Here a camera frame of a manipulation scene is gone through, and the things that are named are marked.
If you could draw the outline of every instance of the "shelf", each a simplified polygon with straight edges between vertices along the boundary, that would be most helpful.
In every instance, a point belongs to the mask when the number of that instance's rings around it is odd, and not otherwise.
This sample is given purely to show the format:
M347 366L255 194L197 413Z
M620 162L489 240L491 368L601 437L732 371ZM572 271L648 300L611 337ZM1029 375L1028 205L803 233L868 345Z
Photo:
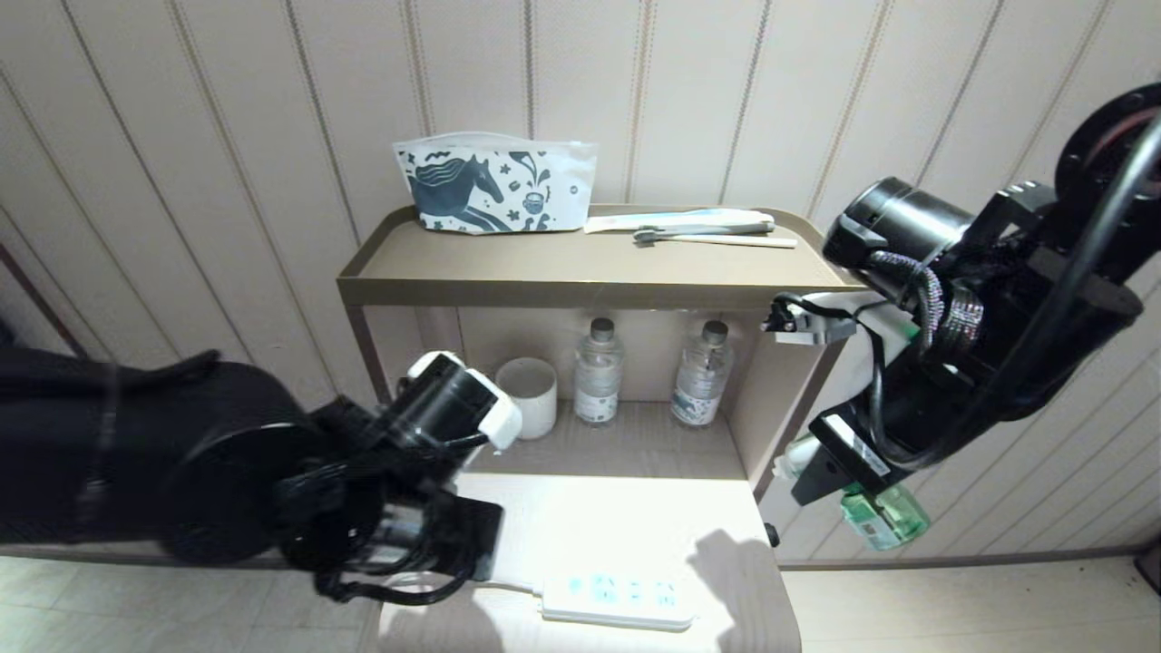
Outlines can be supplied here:
M706 429L684 429L669 403L623 402L606 426L590 426L562 401L553 431L538 440L517 440L496 454L491 446L469 472L567 476L634 476L745 480L726 419Z
M695 207L594 204L591 215ZM748 310L779 290L858 290L819 253L822 237L795 215L774 216L772 236L793 250L658 243L626 232L468 236L425 230L414 207L388 215L339 277L347 306L492 306Z

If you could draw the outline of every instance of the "green bottle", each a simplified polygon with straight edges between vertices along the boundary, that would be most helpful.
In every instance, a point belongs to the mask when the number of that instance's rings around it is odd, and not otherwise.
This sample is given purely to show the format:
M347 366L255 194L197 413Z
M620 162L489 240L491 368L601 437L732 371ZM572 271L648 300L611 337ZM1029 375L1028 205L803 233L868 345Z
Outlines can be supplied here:
M846 488L839 504L846 523L875 551L902 546L931 525L920 502L901 485L872 495L854 483Z

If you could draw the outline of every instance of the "bottle cap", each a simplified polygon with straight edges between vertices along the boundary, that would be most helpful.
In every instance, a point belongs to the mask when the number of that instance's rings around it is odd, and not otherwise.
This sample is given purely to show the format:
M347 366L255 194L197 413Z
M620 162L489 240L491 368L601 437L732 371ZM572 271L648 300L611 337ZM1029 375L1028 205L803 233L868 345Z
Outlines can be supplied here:
M607 343L613 339L613 321L607 317L598 317L589 325L589 335L598 343Z
M724 322L717 320L711 320L706 322L706 325L701 328L701 339L712 344L720 345L726 342L726 336L729 335L729 326Z

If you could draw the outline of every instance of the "white cup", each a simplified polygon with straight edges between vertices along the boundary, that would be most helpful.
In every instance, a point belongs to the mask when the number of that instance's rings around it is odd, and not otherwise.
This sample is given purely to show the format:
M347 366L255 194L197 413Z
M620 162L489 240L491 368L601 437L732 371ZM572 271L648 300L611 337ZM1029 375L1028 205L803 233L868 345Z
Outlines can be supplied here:
M521 440L542 438L556 423L556 371L539 358L517 358L496 372L496 385L507 393L520 414Z

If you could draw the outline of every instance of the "black cable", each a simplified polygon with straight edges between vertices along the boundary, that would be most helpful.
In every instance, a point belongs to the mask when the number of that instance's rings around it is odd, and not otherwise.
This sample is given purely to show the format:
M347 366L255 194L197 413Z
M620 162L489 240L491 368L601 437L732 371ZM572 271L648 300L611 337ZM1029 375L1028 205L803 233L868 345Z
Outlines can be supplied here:
M468 436L464 438L447 440L446 443L444 443L444 447L449 449L452 451L462 451L466 449L473 449L485 444L488 444L488 436L483 433L476 433L474 436Z
M916 468L928 467L962 449L967 444L967 439L960 436L965 428L969 426L986 407L1010 399L1010 395L1026 380L1032 367L1040 361L1045 350L1054 342L1058 324L1104 254L1122 217L1158 160L1161 160L1161 116L1154 117L1138 138L1128 160L1117 171L1117 177L1084 225L1084 232L1077 238L1076 247L1068 257L1068 263L1057 284L995 374L975 392L972 402L960 414L953 428L944 431L946 433L944 437L938 438L926 450L907 457L904 462Z
M901 447L887 437L887 429L882 422L882 375L887 367L887 353L886 346L884 345L882 336L878 331L868 326L865 322L858 318L864 311L870 310L875 307L894 303L890 300L878 300L873 302L865 303L857 309L854 313L850 313L842 308L828 308L819 306L809 300L805 300L799 295L793 293L778 293L774 295L774 301L783 301L786 303L793 303L801 307L803 310L813 313L815 315L821 315L822 317L832 317L837 320L854 320L863 330L866 331L867 338L871 339L871 356L872 356L872 368L871 368L871 386L867 392L867 412L871 424L868 425L871 430L871 442L874 443L875 450L887 459L888 462L895 465L896 467L907 469L902 465L895 462L896 459L906 459L913 455L909 450Z
M315 589L340 603L346 603L352 598L362 596L383 603L395 603L397 605L431 605L448 598L464 586L473 575L473 561L476 558L476 550L471 545L460 548L456 557L455 574L448 582L431 591L399 591L389 587L363 582L341 582L341 572L315 575Z
M776 302L792 303L799 308L802 308L815 315L821 315L822 317L834 317L836 320L846 320L851 317L850 311L842 308L828 308L824 306L819 306L810 300L802 299L801 295L795 295L794 293L778 293L774 295Z
M920 304L920 351L921 353L930 351L944 315L943 288L939 285L939 278L923 263L894 252L881 250L872 252L867 263L874 270L888 273L896 279L902 278L902 296L906 296L907 290L914 287Z
M859 308L854 309L854 313L851 314L851 317L853 317L857 321L859 318L859 316L863 315L863 311L865 311L865 310L871 310L872 308L879 308L880 306L887 306L887 304L894 304L894 303L895 302L893 302L890 300L879 300L877 302L868 302L868 303L865 303L865 304L860 306Z
M983 302L967 286L952 284L946 314L932 345L932 356L947 363L956 363L967 356L980 339L982 323Z

